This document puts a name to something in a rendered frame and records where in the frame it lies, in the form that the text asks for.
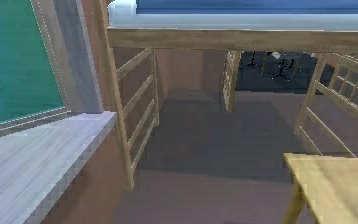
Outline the grey framed window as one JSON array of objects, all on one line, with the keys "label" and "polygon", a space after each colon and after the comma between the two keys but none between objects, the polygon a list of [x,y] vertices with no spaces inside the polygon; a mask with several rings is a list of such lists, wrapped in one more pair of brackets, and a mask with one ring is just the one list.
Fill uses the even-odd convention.
[{"label": "grey framed window", "polygon": [[41,224],[115,122],[82,0],[0,0],[0,224]]}]

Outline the wooden slatted chair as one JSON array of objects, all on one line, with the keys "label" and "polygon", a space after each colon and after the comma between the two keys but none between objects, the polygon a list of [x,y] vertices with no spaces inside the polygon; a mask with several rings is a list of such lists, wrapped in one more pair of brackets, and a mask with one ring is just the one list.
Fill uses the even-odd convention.
[{"label": "wooden slatted chair", "polygon": [[358,54],[323,53],[318,57],[306,98],[294,128],[294,134],[307,144],[308,149],[321,154],[322,151],[304,129],[304,124],[309,119],[332,142],[338,144],[341,154],[356,157],[334,131],[312,111],[311,105],[316,92],[327,96],[350,116],[358,119]]}]

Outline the light wooden table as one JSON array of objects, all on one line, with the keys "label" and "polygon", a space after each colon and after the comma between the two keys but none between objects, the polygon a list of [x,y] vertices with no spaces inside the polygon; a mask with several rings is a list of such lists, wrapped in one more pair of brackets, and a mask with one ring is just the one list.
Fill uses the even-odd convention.
[{"label": "light wooden table", "polygon": [[358,158],[284,153],[294,180],[282,224],[296,224],[305,204],[315,224],[358,224]]}]

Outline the wooden bed with blue blanket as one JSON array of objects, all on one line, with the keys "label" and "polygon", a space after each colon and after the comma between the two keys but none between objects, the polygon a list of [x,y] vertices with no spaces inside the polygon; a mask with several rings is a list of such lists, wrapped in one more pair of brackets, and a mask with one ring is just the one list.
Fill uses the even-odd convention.
[{"label": "wooden bed with blue blanket", "polygon": [[358,0],[95,0],[104,47],[305,51],[358,73]]}]

